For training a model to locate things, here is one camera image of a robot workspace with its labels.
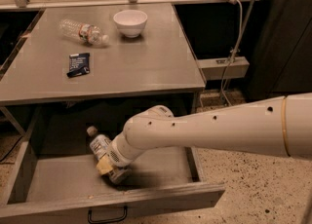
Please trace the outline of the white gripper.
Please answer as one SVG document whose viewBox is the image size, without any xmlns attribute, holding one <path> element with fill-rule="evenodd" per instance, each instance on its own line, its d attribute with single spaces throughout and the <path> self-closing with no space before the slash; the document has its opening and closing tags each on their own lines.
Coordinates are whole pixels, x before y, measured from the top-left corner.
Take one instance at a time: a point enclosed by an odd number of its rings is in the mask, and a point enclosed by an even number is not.
<svg viewBox="0 0 312 224">
<path fill-rule="evenodd" d="M 115 166 L 126 167 L 137 158 L 138 150 L 128 143 L 125 135 L 120 133 L 110 142 L 107 154 L 109 158 L 104 155 L 97 162 L 97 171 L 100 175 L 109 174 L 116 169 Z"/>
</svg>

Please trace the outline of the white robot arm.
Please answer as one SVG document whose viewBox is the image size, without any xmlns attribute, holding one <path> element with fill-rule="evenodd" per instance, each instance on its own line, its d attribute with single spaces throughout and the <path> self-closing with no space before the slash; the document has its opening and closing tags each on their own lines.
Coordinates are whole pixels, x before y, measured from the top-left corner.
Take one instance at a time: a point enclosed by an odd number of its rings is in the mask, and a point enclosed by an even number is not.
<svg viewBox="0 0 312 224">
<path fill-rule="evenodd" d="M 312 93 L 176 117 L 163 105 L 134 115 L 97 162 L 100 174 L 124 168 L 147 150 L 182 146 L 309 159 Z"/>
</svg>

